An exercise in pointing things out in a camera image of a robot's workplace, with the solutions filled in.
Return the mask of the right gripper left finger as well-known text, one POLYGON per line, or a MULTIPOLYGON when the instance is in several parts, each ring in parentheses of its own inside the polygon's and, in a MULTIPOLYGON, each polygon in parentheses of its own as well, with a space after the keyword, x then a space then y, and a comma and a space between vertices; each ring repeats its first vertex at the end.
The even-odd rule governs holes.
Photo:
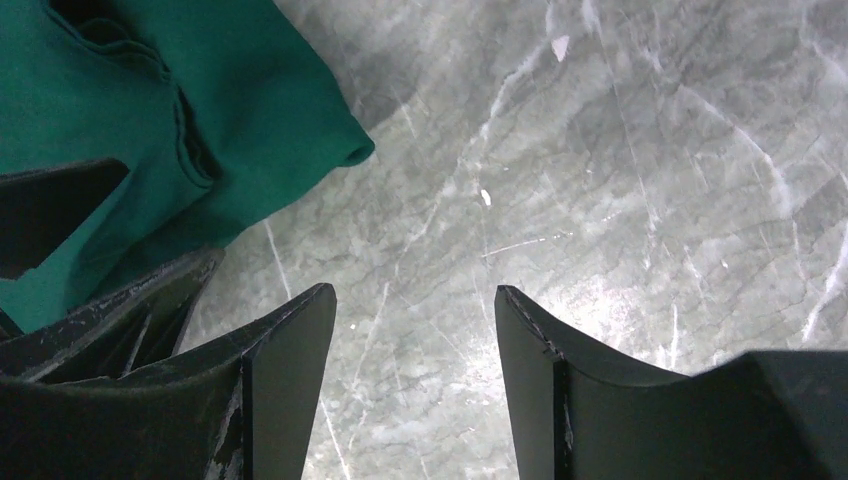
POLYGON ((112 379, 1 378, 5 479, 298 479, 336 317, 319 283, 112 379))

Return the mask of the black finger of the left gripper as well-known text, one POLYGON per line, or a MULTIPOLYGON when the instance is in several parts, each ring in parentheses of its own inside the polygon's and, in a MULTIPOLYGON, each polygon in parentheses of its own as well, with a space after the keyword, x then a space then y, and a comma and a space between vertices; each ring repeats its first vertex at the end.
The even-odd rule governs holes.
POLYGON ((1 343, 1 378, 62 384, 130 372, 175 354, 200 294, 224 258, 201 249, 1 343))

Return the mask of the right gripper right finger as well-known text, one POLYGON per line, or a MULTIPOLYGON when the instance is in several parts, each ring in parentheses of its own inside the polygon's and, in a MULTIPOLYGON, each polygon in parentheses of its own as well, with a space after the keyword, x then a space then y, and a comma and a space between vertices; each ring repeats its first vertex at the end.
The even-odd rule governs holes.
POLYGON ((749 351, 695 376, 625 355, 519 289, 495 298, 523 479, 843 479, 847 355, 749 351))

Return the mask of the green surgical drape cloth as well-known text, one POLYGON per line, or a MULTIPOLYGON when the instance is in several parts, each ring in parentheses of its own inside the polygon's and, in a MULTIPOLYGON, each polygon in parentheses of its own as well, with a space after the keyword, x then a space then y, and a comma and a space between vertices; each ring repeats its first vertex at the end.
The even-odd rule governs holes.
POLYGON ((1 170, 114 159, 127 175, 1 283, 30 333, 203 246, 224 247, 373 141, 270 1, 5 1, 1 170))

